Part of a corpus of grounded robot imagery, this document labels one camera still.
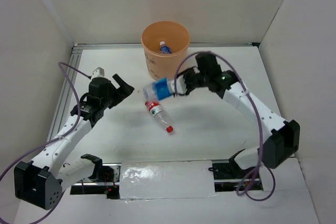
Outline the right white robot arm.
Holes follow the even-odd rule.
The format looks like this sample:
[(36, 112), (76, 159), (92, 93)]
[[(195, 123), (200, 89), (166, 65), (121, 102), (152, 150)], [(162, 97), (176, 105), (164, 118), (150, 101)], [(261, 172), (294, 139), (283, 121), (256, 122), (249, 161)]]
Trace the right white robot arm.
[(258, 145), (238, 151), (228, 160), (233, 177), (243, 178), (260, 165), (275, 169), (298, 150), (300, 125), (297, 121), (285, 120), (262, 103), (248, 90), (230, 63), (229, 70), (223, 71), (217, 62), (219, 55), (198, 51), (192, 56), (197, 66), (176, 71), (174, 82), (181, 81), (182, 90), (175, 87), (174, 95), (186, 96), (197, 88), (208, 88), (258, 126)]

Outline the white tape sheet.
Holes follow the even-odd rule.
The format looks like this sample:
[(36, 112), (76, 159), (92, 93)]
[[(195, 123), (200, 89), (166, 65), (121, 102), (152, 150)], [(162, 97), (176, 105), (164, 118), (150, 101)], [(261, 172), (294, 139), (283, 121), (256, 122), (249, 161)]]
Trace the white tape sheet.
[(123, 163), (119, 194), (122, 199), (214, 197), (211, 161)]

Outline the aluminium frame rail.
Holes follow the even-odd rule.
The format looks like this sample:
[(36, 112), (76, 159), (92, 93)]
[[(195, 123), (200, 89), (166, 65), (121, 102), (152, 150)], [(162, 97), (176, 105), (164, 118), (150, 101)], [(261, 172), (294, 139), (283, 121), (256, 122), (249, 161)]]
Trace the aluminium frame rail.
[[(225, 43), (191, 43), (191, 46), (189, 47), (189, 49), (195, 49), (195, 48), (207, 48), (207, 49), (211, 49), (211, 48), (231, 48), (231, 47), (257, 47), (260, 45), (260, 43), (247, 43), (247, 44), (225, 44)], [(61, 134), (60, 136), (58, 136), (58, 134), (56, 134), (59, 130), (58, 128), (56, 128), (56, 119), (57, 116), (60, 115), (60, 123), (59, 123), (59, 127), (62, 128), (62, 124), (61, 124), (61, 120), (64, 117), (63, 115), (61, 115), (61, 113), (58, 111), (60, 108), (64, 107), (64, 111), (66, 110), (67, 105), (67, 101), (70, 100), (72, 94), (73, 95), (77, 95), (77, 91), (74, 87), (74, 81), (76, 79), (76, 72), (84, 75), (84, 76), (88, 76), (85, 73), (80, 72), (80, 70), (77, 69), (76, 65), (79, 63), (82, 52), (84, 50), (114, 50), (114, 49), (122, 49), (122, 51), (126, 51), (132, 48), (135, 49), (139, 49), (141, 47), (140, 44), (78, 44), (75, 45), (72, 48), (71, 51), (71, 56), (70, 56), (70, 61), (69, 63), (62, 63), (59, 62), (58, 66), (62, 72), (62, 74), (65, 77), (62, 89), (61, 89), (61, 95), (58, 101), (58, 105), (57, 105), (57, 109), (54, 115), (54, 119), (53, 119), (53, 125), (49, 131), (49, 141), (47, 142), (48, 144), (52, 144), (56, 141), (60, 141), (62, 138), (64, 138), (64, 136), (66, 136), (67, 134), (70, 134), (71, 132), (75, 131), (75, 126), (78, 124), (78, 122), (76, 123), (75, 120), (75, 125), (72, 126), (69, 130), (69, 132), (65, 132), (64, 134)], [(231, 63), (229, 63), (226, 59), (224, 59), (222, 56), (216, 56), (218, 59), (222, 60), (224, 63), (226, 63), (229, 68), (231, 68), (231, 70), (233, 72), (236, 73), (236, 76), (238, 76), (238, 73), (236, 72), (236, 69), (232, 66)], [(61, 105), (62, 103), (62, 99), (65, 99), (65, 105)], [(258, 125), (258, 130), (260, 133), (260, 139), (261, 139), (261, 117), (260, 117), (260, 113), (257, 111), (256, 109), (256, 102), (251, 100), (248, 102), (248, 105), (252, 104), (252, 112), (257, 112), (257, 125)]]

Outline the crushed blue label bottle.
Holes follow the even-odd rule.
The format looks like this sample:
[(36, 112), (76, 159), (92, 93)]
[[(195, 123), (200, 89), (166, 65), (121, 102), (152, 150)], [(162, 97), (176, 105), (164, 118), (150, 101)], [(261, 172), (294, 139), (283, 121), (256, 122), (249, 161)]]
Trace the crushed blue label bottle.
[(143, 88), (146, 101), (161, 101), (173, 96), (173, 79), (163, 78), (154, 81)]

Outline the red label clear bottle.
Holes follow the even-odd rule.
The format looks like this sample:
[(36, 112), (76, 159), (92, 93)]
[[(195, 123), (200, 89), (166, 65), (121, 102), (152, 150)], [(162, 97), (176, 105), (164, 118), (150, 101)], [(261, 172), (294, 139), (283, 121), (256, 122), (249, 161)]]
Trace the red label clear bottle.
[(146, 101), (145, 106), (155, 122), (167, 133), (174, 131), (172, 120), (158, 101)]

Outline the orange plastic bin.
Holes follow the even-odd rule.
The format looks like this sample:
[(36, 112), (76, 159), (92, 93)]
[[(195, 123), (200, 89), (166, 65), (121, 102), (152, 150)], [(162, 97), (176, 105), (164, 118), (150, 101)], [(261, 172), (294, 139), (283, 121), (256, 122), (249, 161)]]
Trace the orange plastic bin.
[(141, 43), (150, 76), (155, 80), (171, 79), (187, 56), (190, 35), (179, 23), (160, 21), (143, 31)]

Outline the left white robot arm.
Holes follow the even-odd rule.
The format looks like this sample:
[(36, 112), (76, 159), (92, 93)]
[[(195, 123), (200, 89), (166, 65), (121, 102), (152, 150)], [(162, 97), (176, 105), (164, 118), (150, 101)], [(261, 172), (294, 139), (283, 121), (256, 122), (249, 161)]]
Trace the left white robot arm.
[(92, 130), (111, 109), (129, 97), (134, 87), (122, 80), (118, 74), (113, 79), (115, 87), (104, 77), (92, 78), (88, 92), (83, 94), (70, 112), (57, 141), (49, 141), (43, 150), (28, 163), (20, 161), (14, 168), (15, 196), (44, 210), (49, 210), (60, 201), (61, 194), (83, 179), (93, 182), (103, 177), (102, 159), (83, 154), (74, 162), (67, 158), (76, 145)]

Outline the blue label white cap bottle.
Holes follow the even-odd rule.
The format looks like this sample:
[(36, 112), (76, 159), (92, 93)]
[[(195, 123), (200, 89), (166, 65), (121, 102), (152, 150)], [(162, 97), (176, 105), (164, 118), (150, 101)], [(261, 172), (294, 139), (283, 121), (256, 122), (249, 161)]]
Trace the blue label white cap bottle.
[(166, 45), (166, 43), (164, 41), (161, 41), (159, 43), (159, 45), (160, 45), (160, 51), (159, 52), (161, 54), (172, 54), (172, 50), (170, 49), (170, 47), (168, 47)]

